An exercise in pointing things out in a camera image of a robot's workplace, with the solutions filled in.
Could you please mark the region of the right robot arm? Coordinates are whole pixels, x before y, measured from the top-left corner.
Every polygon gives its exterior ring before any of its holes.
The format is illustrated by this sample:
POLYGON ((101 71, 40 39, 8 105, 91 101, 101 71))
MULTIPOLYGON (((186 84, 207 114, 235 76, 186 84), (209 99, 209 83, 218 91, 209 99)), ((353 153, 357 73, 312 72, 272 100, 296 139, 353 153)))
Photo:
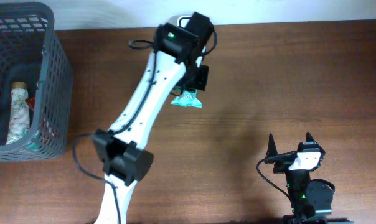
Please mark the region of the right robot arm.
POLYGON ((321 166, 326 152, 309 132, 295 151, 278 153, 273 135, 268 137, 268 149, 264 159, 256 165, 259 175, 276 190, 283 193, 291 204, 292 214, 284 215, 283 223, 352 223, 346 218, 328 219, 332 213, 332 201, 336 187, 324 179, 312 179, 310 173, 321 166), (284 174, 283 190, 267 179, 260 171, 260 164, 273 164, 273 173, 284 174))

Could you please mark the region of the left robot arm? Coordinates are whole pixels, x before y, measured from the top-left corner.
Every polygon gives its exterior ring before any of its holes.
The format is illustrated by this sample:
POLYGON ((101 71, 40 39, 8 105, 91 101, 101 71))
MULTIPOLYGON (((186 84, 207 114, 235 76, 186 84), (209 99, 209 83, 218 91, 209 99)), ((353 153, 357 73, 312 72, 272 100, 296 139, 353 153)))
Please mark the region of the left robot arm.
POLYGON ((126 108, 108 130, 92 134, 105 173, 96 223, 126 223, 133 190, 153 163, 153 154, 145 150, 149 134, 172 90, 205 90, 209 67, 202 61, 209 54, 207 42, 217 36, 215 27, 198 12, 179 20, 186 23, 156 29, 146 70, 126 108))

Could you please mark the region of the white floral cream tube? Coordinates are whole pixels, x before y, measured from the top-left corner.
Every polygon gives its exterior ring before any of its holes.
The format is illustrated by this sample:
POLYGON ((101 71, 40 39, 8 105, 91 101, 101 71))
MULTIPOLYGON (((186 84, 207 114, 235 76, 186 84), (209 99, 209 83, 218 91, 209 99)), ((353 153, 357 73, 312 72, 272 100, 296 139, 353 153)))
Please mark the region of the white floral cream tube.
POLYGON ((6 144, 12 144, 24 137, 30 127, 29 94, 24 82, 11 83, 11 107, 6 144))

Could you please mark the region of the teal snack packet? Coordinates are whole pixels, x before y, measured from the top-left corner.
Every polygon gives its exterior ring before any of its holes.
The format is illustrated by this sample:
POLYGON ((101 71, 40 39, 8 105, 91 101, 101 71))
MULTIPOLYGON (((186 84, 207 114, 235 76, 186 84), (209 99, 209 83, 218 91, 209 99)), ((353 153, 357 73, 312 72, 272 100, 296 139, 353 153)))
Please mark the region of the teal snack packet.
POLYGON ((197 98, 197 90, 184 90, 180 96, 176 96, 171 101, 171 104, 182 107, 202 107, 202 102, 197 98))

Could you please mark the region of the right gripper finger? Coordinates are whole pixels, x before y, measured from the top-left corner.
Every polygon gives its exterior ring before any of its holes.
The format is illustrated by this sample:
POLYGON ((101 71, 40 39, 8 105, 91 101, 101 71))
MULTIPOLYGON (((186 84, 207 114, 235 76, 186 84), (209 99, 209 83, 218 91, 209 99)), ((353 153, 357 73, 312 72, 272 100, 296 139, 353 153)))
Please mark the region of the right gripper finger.
POLYGON ((306 142, 316 142, 310 132, 306 133, 306 142))
POLYGON ((275 140, 273 135, 270 133, 268 136, 268 149, 266 152, 266 157, 274 157, 278 155, 278 151, 276 149, 275 140))

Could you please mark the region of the orange red snack bar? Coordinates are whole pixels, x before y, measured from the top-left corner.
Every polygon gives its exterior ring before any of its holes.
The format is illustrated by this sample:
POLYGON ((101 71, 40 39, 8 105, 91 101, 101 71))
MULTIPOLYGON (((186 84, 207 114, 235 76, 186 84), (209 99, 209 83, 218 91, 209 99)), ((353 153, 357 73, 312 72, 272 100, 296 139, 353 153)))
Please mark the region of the orange red snack bar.
POLYGON ((29 109, 31 111, 34 111, 34 108, 35 108, 35 97, 27 98, 27 99, 25 99, 25 102, 27 103, 29 109))

